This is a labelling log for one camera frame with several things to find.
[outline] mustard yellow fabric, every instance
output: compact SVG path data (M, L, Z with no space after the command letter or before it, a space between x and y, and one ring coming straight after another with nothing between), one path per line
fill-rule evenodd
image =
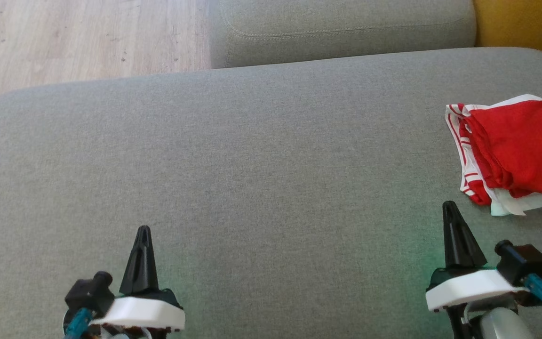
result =
M542 50L542 0L474 0L476 45Z

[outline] light wood plank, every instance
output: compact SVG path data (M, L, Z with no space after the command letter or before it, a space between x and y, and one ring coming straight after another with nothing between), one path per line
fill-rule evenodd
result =
M210 67L208 0L0 0L0 94Z

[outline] stack of folded clothes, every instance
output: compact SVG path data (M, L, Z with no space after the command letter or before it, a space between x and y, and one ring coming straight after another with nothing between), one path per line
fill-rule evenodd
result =
M461 191L496 216L542 207L542 99L447 105L461 160Z

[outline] gray sofa seat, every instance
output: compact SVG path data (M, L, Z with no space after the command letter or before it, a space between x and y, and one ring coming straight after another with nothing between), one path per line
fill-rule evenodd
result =
M449 49L71 83L0 97L0 338L60 336L75 279L152 227L185 338L449 338L424 289L458 203L491 264L542 210L462 194L446 103L542 97L542 52ZM542 338L542 309L522 309Z
M214 68L473 47L471 0L215 0Z

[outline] gray fabric surface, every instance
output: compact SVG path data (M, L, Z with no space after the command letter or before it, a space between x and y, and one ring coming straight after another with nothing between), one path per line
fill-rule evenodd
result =
M214 68L473 47L471 0L215 0Z
M446 103L542 97L542 52L453 49L61 84L0 97L0 338L55 338L75 279L150 225L183 338L449 338L424 289L458 202L491 264L542 210L458 190ZM542 309L522 310L542 338Z

